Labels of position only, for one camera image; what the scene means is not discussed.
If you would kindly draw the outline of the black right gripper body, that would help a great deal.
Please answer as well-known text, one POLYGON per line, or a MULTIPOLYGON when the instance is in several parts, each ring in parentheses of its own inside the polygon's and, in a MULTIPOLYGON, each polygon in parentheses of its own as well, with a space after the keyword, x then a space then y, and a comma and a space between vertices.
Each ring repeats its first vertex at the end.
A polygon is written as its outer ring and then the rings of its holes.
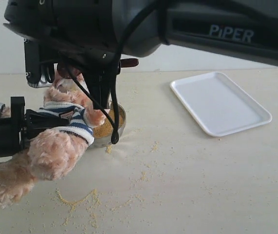
POLYGON ((9 0, 4 26, 85 71, 107 70, 118 44, 120 0, 9 0))

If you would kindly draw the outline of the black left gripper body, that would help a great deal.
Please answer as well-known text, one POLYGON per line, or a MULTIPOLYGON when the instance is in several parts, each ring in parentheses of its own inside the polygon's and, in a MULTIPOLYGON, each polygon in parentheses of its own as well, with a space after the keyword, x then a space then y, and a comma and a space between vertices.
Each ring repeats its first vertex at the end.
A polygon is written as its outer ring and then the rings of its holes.
MULTIPOLYGON (((5 104, 0 103, 0 116, 5 104)), ((25 148, 24 97, 11 97, 10 117, 0 117, 0 158, 12 156, 25 148)))

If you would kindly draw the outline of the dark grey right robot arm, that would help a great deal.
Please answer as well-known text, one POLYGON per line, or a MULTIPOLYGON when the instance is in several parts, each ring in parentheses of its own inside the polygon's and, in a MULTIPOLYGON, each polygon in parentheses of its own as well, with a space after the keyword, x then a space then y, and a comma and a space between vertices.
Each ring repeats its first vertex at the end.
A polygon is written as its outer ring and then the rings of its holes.
POLYGON ((10 0, 5 27, 27 40, 36 86, 53 63, 80 70, 95 109, 115 96, 121 55, 178 45, 278 67, 278 0, 10 0))

